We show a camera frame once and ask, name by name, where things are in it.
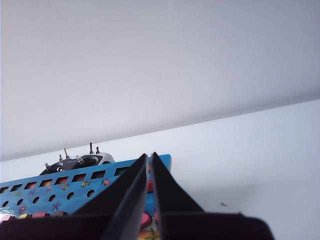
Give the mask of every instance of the square hole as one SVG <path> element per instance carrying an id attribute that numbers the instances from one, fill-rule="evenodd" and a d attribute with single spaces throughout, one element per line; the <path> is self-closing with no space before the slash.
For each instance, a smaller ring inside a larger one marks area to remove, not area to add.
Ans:
<path id="1" fill-rule="evenodd" d="M 9 188 L 8 186 L 4 186 L 4 187 L 0 188 L 0 194 L 5 193 L 8 190 L 8 188 Z"/>
<path id="2" fill-rule="evenodd" d="M 91 179 L 101 179 L 104 177 L 106 170 L 94 171 L 91 175 Z"/>
<path id="3" fill-rule="evenodd" d="M 86 177 L 86 173 L 74 175 L 74 177 L 73 177 L 73 179 L 72 179 L 72 182 L 82 181 L 83 179 L 85 179 L 85 177 Z"/>
<path id="4" fill-rule="evenodd" d="M 46 186 L 49 186 L 51 183 L 52 183 L 52 179 L 43 180 L 43 181 L 40 183 L 40 186 L 39 186 L 39 187 L 46 187 Z"/>
<path id="5" fill-rule="evenodd" d="M 21 186 L 22 186 L 22 184 L 14 185 L 14 186 L 11 188 L 10 192 L 17 191 L 19 188 L 21 188 Z"/>
<path id="6" fill-rule="evenodd" d="M 35 186 L 36 186 L 36 181 L 33 181 L 33 182 L 28 182 L 26 185 L 25 185 L 25 188 L 24 189 L 33 189 Z"/>
<path id="7" fill-rule="evenodd" d="M 55 181 L 54 185 L 57 185 L 57 184 L 65 184 L 66 181 L 67 181 L 67 179 L 68 179 L 67 176 L 59 177 L 59 178 Z"/>
<path id="8" fill-rule="evenodd" d="M 120 176 L 120 175 L 122 175 L 125 171 L 127 171 L 128 168 L 130 168 L 130 166 L 118 167 L 118 168 L 115 170 L 114 175 L 115 175 L 115 176 Z"/>

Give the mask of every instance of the starfish sticker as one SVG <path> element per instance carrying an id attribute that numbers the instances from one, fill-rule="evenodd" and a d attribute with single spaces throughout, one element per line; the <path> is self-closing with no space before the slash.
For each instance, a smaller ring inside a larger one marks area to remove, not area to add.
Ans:
<path id="1" fill-rule="evenodd" d="M 51 211 L 53 211 L 54 209 L 56 209 L 57 211 L 59 210 L 59 206 L 61 205 L 61 203 L 59 203 L 59 201 L 56 204 L 53 204 L 53 208 Z"/>

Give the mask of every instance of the round hole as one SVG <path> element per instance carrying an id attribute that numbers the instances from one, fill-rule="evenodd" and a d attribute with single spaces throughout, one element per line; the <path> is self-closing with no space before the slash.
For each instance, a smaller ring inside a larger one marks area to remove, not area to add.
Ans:
<path id="1" fill-rule="evenodd" d="M 2 204 L 2 207 L 4 208 L 5 206 L 7 206 L 9 203 L 9 201 L 5 201 L 3 204 Z"/>
<path id="2" fill-rule="evenodd" d="M 23 199 L 20 199 L 16 204 L 19 206 L 20 204 L 22 204 L 23 201 Z"/>
<path id="3" fill-rule="evenodd" d="M 40 198 L 40 197 L 38 197 L 38 196 L 35 197 L 35 198 L 33 199 L 32 203 L 35 204 L 36 202 L 38 202 L 39 198 Z"/>
<path id="4" fill-rule="evenodd" d="M 49 202 L 52 202 L 53 200 L 55 200 L 55 198 L 56 198 L 56 195 L 55 195 L 55 194 L 51 195 L 51 196 L 49 197 Z"/>
<path id="5" fill-rule="evenodd" d="M 74 195 L 75 195 L 75 193 L 74 192 L 70 192 L 69 194 L 68 194 L 68 196 L 66 196 L 66 199 L 72 199 L 73 197 L 74 197 Z"/>
<path id="6" fill-rule="evenodd" d="M 90 190 L 90 191 L 88 191 L 88 193 L 86 194 L 86 196 L 88 197 L 88 198 L 90 198 L 93 194 L 95 193 L 95 190 Z"/>

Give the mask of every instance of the red piece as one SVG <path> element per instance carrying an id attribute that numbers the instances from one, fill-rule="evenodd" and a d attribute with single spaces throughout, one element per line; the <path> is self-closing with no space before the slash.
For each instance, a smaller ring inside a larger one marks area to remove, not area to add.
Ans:
<path id="1" fill-rule="evenodd" d="M 41 212 L 36 212 L 32 215 L 33 218 L 43 218 L 43 217 L 47 217 L 49 216 L 50 213 L 47 213 L 45 211 L 41 211 Z"/>
<path id="2" fill-rule="evenodd" d="M 148 193 L 154 191 L 154 186 L 152 185 L 152 180 L 148 180 Z"/>
<path id="3" fill-rule="evenodd" d="M 146 226 L 148 226 L 149 224 L 152 223 L 152 217 L 149 216 L 148 214 L 146 214 L 145 212 L 142 215 L 142 220 L 141 220 L 141 227 L 140 229 L 145 228 Z"/>

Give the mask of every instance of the black plastic part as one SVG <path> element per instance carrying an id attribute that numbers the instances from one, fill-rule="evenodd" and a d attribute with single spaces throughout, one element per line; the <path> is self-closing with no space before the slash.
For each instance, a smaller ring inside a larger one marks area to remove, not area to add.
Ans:
<path id="1" fill-rule="evenodd" d="M 268 225 L 242 214 L 207 213 L 152 155 L 151 173 L 161 239 L 273 240 Z"/>
<path id="2" fill-rule="evenodd" d="M 65 159 L 69 159 L 70 157 L 67 154 L 67 150 L 65 148 L 63 150 L 64 150 L 64 153 L 65 153 Z"/>
<path id="3" fill-rule="evenodd" d="M 137 239 L 147 194 L 146 160 L 143 154 L 73 215 L 2 222 L 1 240 Z"/>
<path id="4" fill-rule="evenodd" d="M 92 151 L 92 142 L 90 142 L 90 153 L 89 154 L 93 154 L 94 151 Z"/>

